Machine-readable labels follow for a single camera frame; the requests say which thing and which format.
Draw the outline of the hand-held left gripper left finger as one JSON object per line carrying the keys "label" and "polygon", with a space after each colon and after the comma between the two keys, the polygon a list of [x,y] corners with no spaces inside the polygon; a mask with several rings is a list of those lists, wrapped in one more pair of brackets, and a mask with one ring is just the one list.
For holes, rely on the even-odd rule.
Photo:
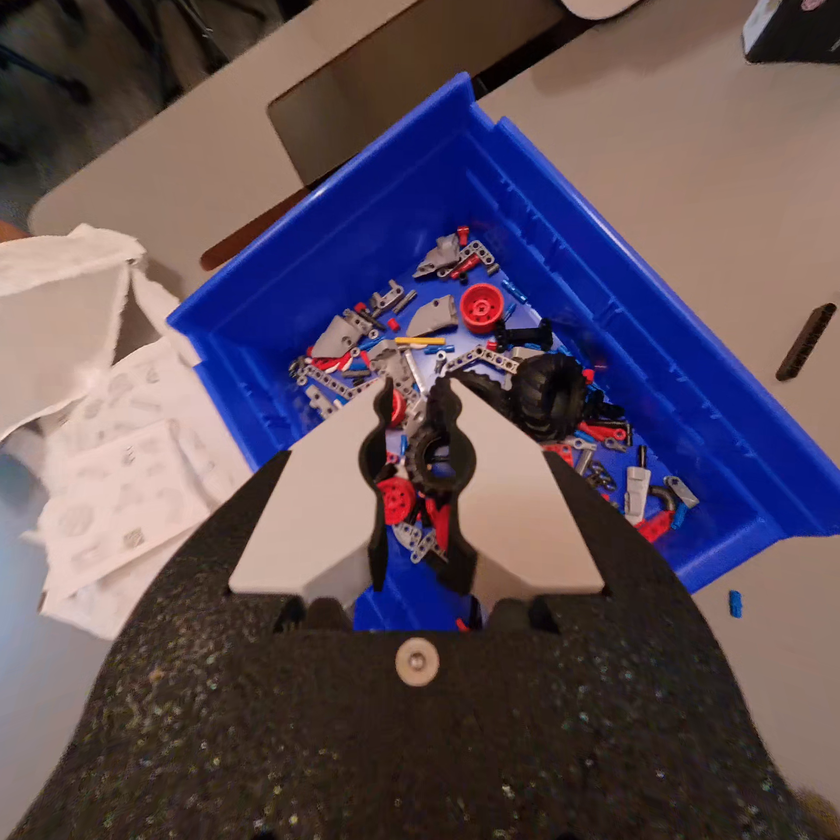
{"label": "hand-held left gripper left finger", "polygon": [[355,602],[382,589],[388,546],[376,478],[392,398],[392,380],[376,380],[287,452],[228,580],[232,593]]}

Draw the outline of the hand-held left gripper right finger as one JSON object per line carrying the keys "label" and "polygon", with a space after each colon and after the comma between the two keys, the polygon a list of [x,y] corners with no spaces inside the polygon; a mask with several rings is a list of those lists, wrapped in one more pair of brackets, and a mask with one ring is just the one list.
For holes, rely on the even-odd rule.
{"label": "hand-held left gripper right finger", "polygon": [[455,472],[445,583],[480,603],[593,595],[605,583],[541,447],[462,382],[445,380]]}

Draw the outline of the small black toy tire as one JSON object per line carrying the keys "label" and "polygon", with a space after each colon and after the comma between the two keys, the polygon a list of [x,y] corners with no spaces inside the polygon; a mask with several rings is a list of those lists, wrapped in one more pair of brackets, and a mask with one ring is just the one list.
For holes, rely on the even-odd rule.
{"label": "small black toy tire", "polygon": [[441,416],[428,419],[409,441],[405,467],[415,490],[436,501],[449,498],[456,483],[450,437]]}

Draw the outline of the pile of toy brick parts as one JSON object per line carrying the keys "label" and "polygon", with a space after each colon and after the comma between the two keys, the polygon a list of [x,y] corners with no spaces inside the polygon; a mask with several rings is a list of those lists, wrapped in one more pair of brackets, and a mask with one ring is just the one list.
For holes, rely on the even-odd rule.
{"label": "pile of toy brick parts", "polygon": [[[467,286],[482,282],[501,290],[506,308],[494,332],[474,335],[460,319],[459,301]],[[433,406],[432,391],[448,373],[488,375],[511,396],[511,378],[521,361],[545,353],[575,359],[546,318],[532,312],[529,322],[511,324],[518,305],[526,307],[527,298],[501,273],[487,247],[472,238],[470,229],[459,227],[437,240],[409,281],[390,280],[387,291],[344,309],[318,341],[290,363],[289,375],[322,420],[375,379],[392,380],[391,428],[401,437],[398,449],[386,455],[386,467],[376,481],[394,476],[409,479],[405,467],[409,442],[428,419],[442,417]],[[408,347],[395,344],[395,337],[439,337],[447,344]],[[535,441],[545,452],[559,456],[654,543],[678,530],[700,500],[683,479],[655,476],[648,449],[634,439],[624,409],[596,386],[593,369],[579,363],[588,383],[581,422],[571,436]],[[512,423],[522,431],[516,416]],[[451,497],[437,501],[416,490],[414,521],[392,526],[411,551],[413,563],[433,554],[445,559]]]}

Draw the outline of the blue plastic bin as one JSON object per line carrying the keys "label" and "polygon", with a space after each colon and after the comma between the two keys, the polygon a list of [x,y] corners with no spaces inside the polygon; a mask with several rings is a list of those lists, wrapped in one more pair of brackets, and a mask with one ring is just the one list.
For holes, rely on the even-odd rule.
{"label": "blue plastic bin", "polygon": [[335,320],[385,283],[412,316],[461,298],[413,278],[437,237],[465,225],[483,248],[509,330],[550,322],[556,354],[594,371],[589,395],[626,411],[652,482],[698,497],[655,547],[697,592],[783,539],[838,534],[838,468],[582,194],[508,119],[493,123],[466,74],[446,83],[329,178],[169,317],[242,455],[259,469],[321,423],[298,372]]}

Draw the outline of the grey desk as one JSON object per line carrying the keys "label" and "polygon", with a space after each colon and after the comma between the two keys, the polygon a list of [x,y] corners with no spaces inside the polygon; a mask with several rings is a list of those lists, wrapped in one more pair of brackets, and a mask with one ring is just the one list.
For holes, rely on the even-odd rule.
{"label": "grey desk", "polygon": [[[774,378],[809,313],[838,303],[838,70],[748,65],[752,8],[641,3],[480,106],[510,118],[838,463],[838,315],[798,377]],[[116,137],[105,121],[92,140],[60,135],[39,188]],[[21,174],[2,176],[2,217],[29,229],[37,203],[5,203]],[[779,542],[696,596],[783,777],[835,806],[838,596],[838,537]]]}

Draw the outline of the red toy wheel hub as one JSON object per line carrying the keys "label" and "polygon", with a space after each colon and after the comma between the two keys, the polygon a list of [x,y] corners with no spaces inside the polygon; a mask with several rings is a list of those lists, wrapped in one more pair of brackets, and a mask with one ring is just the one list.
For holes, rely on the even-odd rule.
{"label": "red toy wheel hub", "polygon": [[501,290],[488,282],[467,286],[458,305],[463,325],[474,335],[493,333],[505,308]]}
{"label": "red toy wheel hub", "polygon": [[379,481],[377,488],[383,501],[386,525],[395,526],[401,522],[414,521],[417,492],[409,479],[394,476]]}

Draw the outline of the large black toy tire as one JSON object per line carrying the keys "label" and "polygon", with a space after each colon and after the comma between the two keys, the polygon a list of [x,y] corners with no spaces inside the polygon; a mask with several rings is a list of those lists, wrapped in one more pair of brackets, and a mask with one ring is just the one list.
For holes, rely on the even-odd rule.
{"label": "large black toy tire", "polygon": [[515,409],[509,392],[497,380],[487,374],[466,370],[448,373],[446,378],[460,382],[508,421],[515,421]]}
{"label": "large black toy tire", "polygon": [[521,430],[538,442],[571,436],[583,418],[588,383],[581,364],[562,353],[520,362],[511,402]]}

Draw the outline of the white printed paper sheets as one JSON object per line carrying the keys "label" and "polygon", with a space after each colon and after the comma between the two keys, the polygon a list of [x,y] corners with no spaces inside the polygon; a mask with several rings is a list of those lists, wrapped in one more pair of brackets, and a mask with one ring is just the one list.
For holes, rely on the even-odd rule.
{"label": "white printed paper sheets", "polygon": [[40,613],[114,640],[174,553],[253,475],[197,374],[160,338],[42,420]]}

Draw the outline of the black toy brick beam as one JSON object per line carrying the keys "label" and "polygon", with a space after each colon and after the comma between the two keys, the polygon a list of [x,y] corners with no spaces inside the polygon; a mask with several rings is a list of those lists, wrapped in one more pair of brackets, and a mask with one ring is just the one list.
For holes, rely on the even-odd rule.
{"label": "black toy brick beam", "polygon": [[775,372],[777,382],[789,382],[802,372],[836,311],[833,302],[812,310]]}

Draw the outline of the torn white paper bag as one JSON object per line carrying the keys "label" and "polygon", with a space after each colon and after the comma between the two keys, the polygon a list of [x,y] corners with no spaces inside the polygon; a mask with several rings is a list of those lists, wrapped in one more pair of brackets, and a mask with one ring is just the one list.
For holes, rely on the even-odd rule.
{"label": "torn white paper bag", "polygon": [[167,321],[180,301],[148,265],[136,238],[88,224],[2,243],[2,440],[84,398],[111,369],[130,291],[155,331],[198,364]]}

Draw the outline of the grey table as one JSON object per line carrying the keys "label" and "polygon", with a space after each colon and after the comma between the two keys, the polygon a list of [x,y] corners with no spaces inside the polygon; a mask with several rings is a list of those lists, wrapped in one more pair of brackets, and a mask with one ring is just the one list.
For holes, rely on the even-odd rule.
{"label": "grey table", "polygon": [[209,277],[211,247],[304,186],[269,105],[415,5],[314,3],[40,199],[29,231],[132,236],[150,277],[187,297]]}

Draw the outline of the white rounded object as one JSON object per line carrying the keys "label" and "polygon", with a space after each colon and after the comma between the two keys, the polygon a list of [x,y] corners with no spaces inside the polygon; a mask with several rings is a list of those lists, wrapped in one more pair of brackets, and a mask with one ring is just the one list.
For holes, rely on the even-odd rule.
{"label": "white rounded object", "polygon": [[592,22],[603,22],[619,17],[642,1],[561,1],[575,17]]}

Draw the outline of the black cardboard box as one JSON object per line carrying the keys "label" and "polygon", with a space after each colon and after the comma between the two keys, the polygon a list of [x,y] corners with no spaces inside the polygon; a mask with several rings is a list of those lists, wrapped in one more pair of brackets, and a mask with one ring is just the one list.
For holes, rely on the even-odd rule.
{"label": "black cardboard box", "polygon": [[751,64],[838,65],[839,1],[759,1],[742,27]]}

